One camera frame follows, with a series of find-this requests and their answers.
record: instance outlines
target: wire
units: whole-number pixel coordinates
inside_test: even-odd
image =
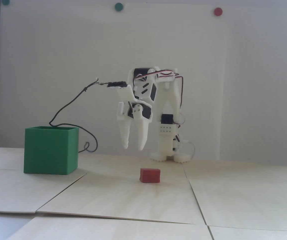
[[[181,78],[181,100],[180,100],[180,108],[182,105],[182,95],[183,95],[183,76],[176,76],[176,79]]]
[[[147,73],[145,75],[142,75],[142,74],[138,74],[137,76],[134,76],[133,79],[132,79],[132,84],[133,84],[133,88],[134,88],[134,80],[140,80],[140,81],[146,81],[147,80],[147,76],[149,75],[153,75],[153,74],[158,74],[158,73],[162,73],[164,75],[168,75],[168,74],[173,74],[174,72],[171,71],[171,70],[168,70],[168,69],[164,69],[164,70],[160,70],[160,71],[155,71],[155,72],[152,72],[152,73]]]
[[[86,142],[84,144],[84,149],[79,151],[79,153],[83,152],[83,151],[88,151],[88,152],[95,152],[97,149],[98,149],[98,140],[97,138],[91,133],[89,132],[88,130],[86,130],[85,128],[79,126],[79,125],[75,125],[75,124],[70,124],[70,123],[60,123],[60,124],[57,124],[57,125],[53,125],[52,122],[54,121],[54,119],[57,117],[57,115],[67,106],[69,106],[71,103],[73,103],[83,92],[85,92],[89,87],[93,86],[93,85],[96,85],[96,84],[100,84],[100,85],[103,85],[103,84],[107,84],[107,83],[99,83],[99,78],[96,78],[96,81],[94,81],[93,83],[89,84],[88,86],[86,86],[72,101],[70,101],[68,104],[64,105],[59,111],[57,111],[57,113],[54,115],[54,117],[51,119],[51,121],[49,122],[49,125],[51,127],[59,127],[59,126],[62,126],[62,125],[68,125],[68,126],[73,126],[73,127],[78,127],[84,131],[86,131],[87,133],[89,133],[93,138],[94,140],[96,141],[96,148],[94,150],[88,150],[89,146],[90,146],[90,143],[89,142]]]
[[[196,152],[196,146],[190,141],[188,141],[187,143],[190,143],[193,146],[193,154],[191,155],[191,160],[192,160],[193,156],[195,155],[195,152]]]

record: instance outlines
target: wooden table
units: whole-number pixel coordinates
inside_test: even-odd
[[[287,166],[81,153],[60,176],[23,174],[23,155],[0,148],[0,239],[287,240]]]

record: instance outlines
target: green magnet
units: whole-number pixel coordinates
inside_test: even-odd
[[[120,12],[120,11],[122,11],[123,10],[123,4],[122,3],[116,3],[116,5],[115,5],[115,10],[117,11],[117,12]]]
[[[10,4],[10,0],[2,0],[2,4],[3,5],[9,5]]]

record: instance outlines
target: black cable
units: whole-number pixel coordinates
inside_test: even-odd
[[[98,149],[98,140],[97,138],[91,133],[89,132],[88,130],[86,130],[85,128],[79,126],[79,125],[75,125],[75,124],[70,124],[70,123],[60,123],[60,124],[57,124],[57,125],[53,125],[52,122],[54,121],[54,119],[57,117],[57,115],[67,106],[69,106],[71,103],[73,103],[83,92],[85,92],[89,87],[91,87],[92,85],[96,85],[96,84],[100,84],[98,83],[99,79],[97,78],[96,81],[94,81],[93,83],[89,84],[88,86],[86,86],[72,101],[70,101],[68,104],[64,105],[55,115],[54,117],[51,119],[51,121],[49,122],[49,125],[51,127],[59,127],[59,126],[62,126],[62,125],[68,125],[68,126],[73,126],[73,127],[78,127],[78,128],[81,128],[82,130],[86,131],[87,133],[89,133],[93,138],[94,140],[96,141],[96,148],[91,151],[91,150],[88,150],[89,146],[90,146],[90,143],[89,142],[86,142],[84,144],[84,149],[79,151],[79,153],[83,152],[83,151],[88,151],[88,152],[95,152],[97,149]]]

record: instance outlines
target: red magnet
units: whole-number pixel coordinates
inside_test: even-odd
[[[143,183],[160,183],[160,169],[140,168],[140,181]]]
[[[214,15],[216,15],[217,17],[221,16],[222,14],[222,8],[217,7],[214,11],[213,11]]]

